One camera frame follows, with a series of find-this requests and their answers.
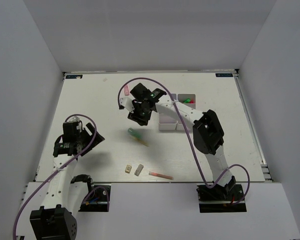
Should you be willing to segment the green translucent tube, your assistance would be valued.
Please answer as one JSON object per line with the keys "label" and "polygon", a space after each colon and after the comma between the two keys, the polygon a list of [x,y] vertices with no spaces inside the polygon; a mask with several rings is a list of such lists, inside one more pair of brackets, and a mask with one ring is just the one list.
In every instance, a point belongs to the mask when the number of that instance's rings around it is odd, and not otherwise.
{"label": "green translucent tube", "polygon": [[129,128],[127,131],[132,137],[139,139],[139,140],[142,139],[142,134],[139,131],[137,131],[133,128]]}

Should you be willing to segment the yellow marker pen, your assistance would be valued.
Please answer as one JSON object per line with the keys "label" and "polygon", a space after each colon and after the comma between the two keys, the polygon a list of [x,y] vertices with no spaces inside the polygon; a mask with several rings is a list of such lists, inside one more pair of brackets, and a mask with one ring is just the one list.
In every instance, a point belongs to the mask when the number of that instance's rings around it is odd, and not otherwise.
{"label": "yellow marker pen", "polygon": [[141,140],[141,139],[136,139],[139,143],[141,143],[142,145],[149,147],[148,143],[146,143],[145,141]]}

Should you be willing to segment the black green highlighter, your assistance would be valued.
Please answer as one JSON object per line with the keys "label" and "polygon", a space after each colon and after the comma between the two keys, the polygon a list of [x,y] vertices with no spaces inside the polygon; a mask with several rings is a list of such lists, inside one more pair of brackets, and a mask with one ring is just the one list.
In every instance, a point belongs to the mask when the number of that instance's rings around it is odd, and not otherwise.
{"label": "black green highlighter", "polygon": [[184,99],[183,103],[184,104],[189,104],[190,101],[192,101],[191,98],[186,98],[186,99]]}

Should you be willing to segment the pink translucent tube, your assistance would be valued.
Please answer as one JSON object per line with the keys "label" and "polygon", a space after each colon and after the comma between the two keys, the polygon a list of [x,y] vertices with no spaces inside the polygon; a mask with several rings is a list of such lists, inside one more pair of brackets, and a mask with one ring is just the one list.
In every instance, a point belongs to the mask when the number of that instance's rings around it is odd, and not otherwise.
{"label": "pink translucent tube", "polygon": [[129,96],[129,95],[130,95],[128,85],[126,85],[126,86],[124,87],[124,95],[125,95],[125,96]]}

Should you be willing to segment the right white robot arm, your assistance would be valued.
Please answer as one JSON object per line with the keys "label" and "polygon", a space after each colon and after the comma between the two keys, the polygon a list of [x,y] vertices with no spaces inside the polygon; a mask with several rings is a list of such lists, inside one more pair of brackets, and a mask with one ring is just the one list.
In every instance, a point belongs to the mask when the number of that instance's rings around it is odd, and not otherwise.
{"label": "right white robot arm", "polygon": [[129,111],[128,118],[140,126],[147,126],[152,112],[164,114],[180,122],[185,130],[192,130],[191,147],[203,153],[212,171],[216,195],[225,200],[234,192],[235,177],[229,171],[224,156],[224,131],[216,113],[199,111],[183,104],[161,89],[150,91],[139,83],[130,93],[134,97],[122,97],[119,106]]}

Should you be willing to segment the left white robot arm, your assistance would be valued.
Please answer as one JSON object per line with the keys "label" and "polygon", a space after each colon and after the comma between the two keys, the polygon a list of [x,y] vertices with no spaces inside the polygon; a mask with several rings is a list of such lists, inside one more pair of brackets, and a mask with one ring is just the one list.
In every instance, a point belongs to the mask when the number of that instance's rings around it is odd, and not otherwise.
{"label": "left white robot arm", "polygon": [[74,175],[78,159],[105,139],[88,123],[72,117],[62,125],[63,134],[54,143],[53,163],[56,175],[49,180],[44,200],[29,220],[38,240],[73,240],[77,236],[76,214],[83,199],[95,195],[89,175]]}

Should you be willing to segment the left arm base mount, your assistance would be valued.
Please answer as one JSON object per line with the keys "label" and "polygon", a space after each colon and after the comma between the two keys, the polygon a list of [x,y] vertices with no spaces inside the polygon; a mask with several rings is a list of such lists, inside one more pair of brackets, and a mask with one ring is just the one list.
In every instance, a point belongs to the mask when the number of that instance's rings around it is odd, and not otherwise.
{"label": "left arm base mount", "polygon": [[110,195],[111,195],[111,185],[103,185],[102,188],[97,188],[98,186],[93,186],[93,193],[89,198],[83,202],[79,212],[87,213],[105,213],[108,212],[110,206]]}

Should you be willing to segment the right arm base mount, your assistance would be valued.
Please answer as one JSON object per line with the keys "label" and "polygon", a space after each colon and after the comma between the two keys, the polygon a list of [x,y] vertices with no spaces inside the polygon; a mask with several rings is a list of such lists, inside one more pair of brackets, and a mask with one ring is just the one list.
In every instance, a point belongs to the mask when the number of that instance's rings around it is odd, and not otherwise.
{"label": "right arm base mount", "polygon": [[247,207],[245,199],[238,202],[243,196],[243,187],[236,184],[225,195],[216,188],[209,189],[205,185],[197,186],[200,213],[245,213]]}

